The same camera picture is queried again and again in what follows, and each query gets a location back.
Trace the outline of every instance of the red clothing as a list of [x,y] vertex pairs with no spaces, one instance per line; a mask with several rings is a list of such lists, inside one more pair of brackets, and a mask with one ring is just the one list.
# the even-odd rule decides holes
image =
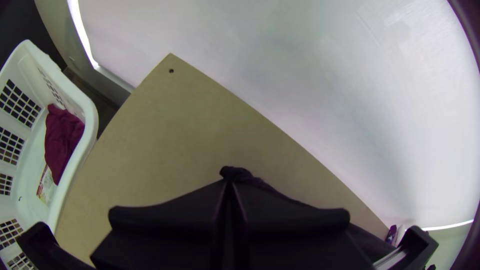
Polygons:
[[59,184],[70,156],[84,133],[85,124],[66,109],[48,105],[45,134],[45,161],[53,182]]

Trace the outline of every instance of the laundry basket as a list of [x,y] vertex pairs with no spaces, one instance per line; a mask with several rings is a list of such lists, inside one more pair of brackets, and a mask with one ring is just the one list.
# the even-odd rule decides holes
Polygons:
[[[67,109],[85,129],[46,203],[38,189],[46,170],[49,104]],[[15,238],[39,221],[55,232],[68,188],[96,142],[97,130],[93,102],[30,40],[20,43],[0,72],[0,258],[7,268],[33,269]]]

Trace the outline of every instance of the label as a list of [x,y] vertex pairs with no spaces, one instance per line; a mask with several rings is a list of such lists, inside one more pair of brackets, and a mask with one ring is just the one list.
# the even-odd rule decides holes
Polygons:
[[57,191],[57,185],[54,183],[52,171],[50,171],[50,168],[45,165],[43,173],[41,174],[40,184],[36,189],[36,196],[40,201],[46,204],[47,207],[50,207],[50,204],[54,199],[55,191]]

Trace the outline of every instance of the tan surface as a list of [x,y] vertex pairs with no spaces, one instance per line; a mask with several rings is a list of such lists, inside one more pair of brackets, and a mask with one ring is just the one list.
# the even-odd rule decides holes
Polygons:
[[116,205],[165,202],[210,184],[224,165],[245,167],[293,199],[343,207],[383,237],[387,228],[338,178],[218,83],[168,55],[128,98],[72,184],[60,245],[90,262]]

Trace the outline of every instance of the white backdrop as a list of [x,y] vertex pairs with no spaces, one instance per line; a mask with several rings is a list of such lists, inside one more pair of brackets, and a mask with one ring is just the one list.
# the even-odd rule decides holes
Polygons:
[[79,2],[101,66],[137,86],[176,54],[299,142],[386,225],[473,218],[480,76],[445,0]]

